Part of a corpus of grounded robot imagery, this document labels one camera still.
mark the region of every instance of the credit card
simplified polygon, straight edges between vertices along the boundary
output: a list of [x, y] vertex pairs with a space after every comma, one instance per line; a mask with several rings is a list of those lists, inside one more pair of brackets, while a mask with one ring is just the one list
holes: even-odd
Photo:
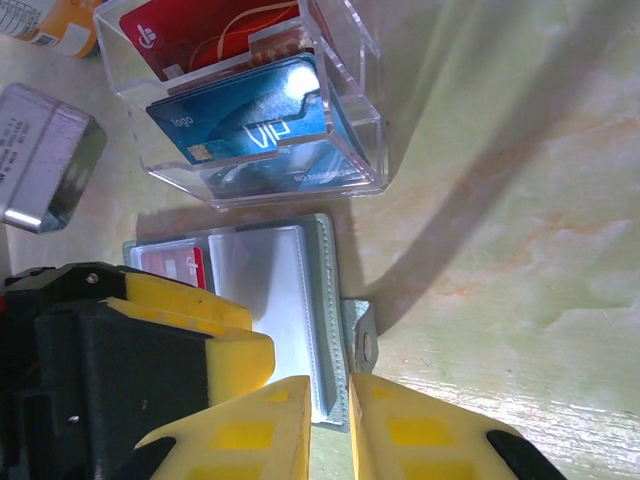
[[293, 0], [151, 0], [120, 28], [166, 81], [229, 58], [250, 61], [249, 35], [297, 16]]
[[254, 33], [249, 37], [250, 60], [242, 63], [231, 61], [229, 66], [214, 69], [206, 75], [199, 75], [188, 82], [179, 83], [168, 90], [169, 95], [191, 92], [196, 88], [211, 85], [256, 67], [293, 57], [299, 53], [313, 52], [313, 40], [306, 28], [299, 23], [299, 19], [293, 19]]
[[140, 269], [194, 287], [206, 288], [202, 250], [198, 247], [154, 249], [140, 253]]
[[[365, 158], [336, 95], [334, 128]], [[149, 106], [147, 113], [192, 165], [278, 150], [281, 141], [324, 134], [313, 56], [300, 54]], [[367, 180], [325, 140], [293, 145], [275, 159], [203, 172], [218, 198], [353, 186]]]

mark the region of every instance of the table surface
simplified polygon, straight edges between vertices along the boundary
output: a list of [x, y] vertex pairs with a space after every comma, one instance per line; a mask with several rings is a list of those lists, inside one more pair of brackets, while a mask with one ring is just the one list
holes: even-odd
[[[640, 472], [640, 2], [355, 2], [385, 55], [383, 195], [218, 212], [142, 172], [99, 56], [0, 40], [0, 82], [94, 115], [107, 149], [66, 230], [7, 228], [14, 271], [135, 237], [327, 212], [376, 373], [512, 424], [570, 478]], [[313, 479], [351, 478], [314, 429]]]

